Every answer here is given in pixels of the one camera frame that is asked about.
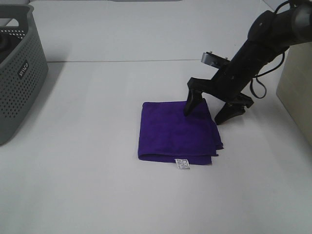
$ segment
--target white wall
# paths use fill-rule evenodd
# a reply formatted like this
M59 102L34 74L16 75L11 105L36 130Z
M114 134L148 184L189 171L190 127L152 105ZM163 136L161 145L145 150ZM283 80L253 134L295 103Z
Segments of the white wall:
M51 0L29 0L29 1L51 1ZM182 0L108 0L108 1L182 1Z
M0 4L28 4L29 0L0 0Z
M264 0L264 2L269 5L270 8L272 9L276 9L277 6L283 2L285 2L286 0Z

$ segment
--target basket logo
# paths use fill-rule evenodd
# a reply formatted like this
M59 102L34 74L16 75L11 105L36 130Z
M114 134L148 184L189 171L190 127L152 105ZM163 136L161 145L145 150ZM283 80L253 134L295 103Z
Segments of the basket logo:
M28 68L29 68L29 63L28 63L27 60L25 60L23 66L18 71L18 76L19 76L20 79L22 79L24 77L24 75L27 72Z

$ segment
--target white tabletop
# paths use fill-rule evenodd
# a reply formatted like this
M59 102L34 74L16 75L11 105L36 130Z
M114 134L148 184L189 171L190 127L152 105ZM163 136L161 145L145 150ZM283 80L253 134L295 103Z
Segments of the white tabletop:
M50 63L1 147L2 234L307 234L312 148L275 95L219 127L225 149L179 170L137 158L141 105L185 100L198 61ZM213 116L223 103L206 95Z
M231 58L258 16L260 0L174 2L36 1L48 61Z

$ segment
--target basket handle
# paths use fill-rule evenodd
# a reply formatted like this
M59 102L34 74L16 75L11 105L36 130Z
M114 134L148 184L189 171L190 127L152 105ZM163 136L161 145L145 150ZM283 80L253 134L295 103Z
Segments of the basket handle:
M29 5L0 4L0 19L16 19L19 28L28 29L28 16L34 8Z

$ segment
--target beige box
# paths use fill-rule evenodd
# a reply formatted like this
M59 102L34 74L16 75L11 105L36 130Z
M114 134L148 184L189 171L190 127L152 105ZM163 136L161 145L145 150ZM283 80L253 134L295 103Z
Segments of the beige box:
M312 43L290 48L276 93L312 144Z

